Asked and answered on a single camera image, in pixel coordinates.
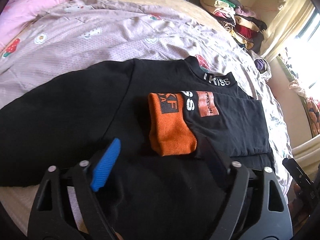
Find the person's right hand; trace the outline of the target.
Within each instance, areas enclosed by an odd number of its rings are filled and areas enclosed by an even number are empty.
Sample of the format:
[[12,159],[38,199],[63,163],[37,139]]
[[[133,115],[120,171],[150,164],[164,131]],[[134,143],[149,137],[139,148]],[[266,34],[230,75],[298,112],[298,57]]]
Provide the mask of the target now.
[[295,184],[293,186],[293,190],[295,193],[295,198],[294,198],[292,204],[294,206],[303,205],[304,204],[304,194],[303,194],[302,189],[300,188],[300,186],[298,184]]

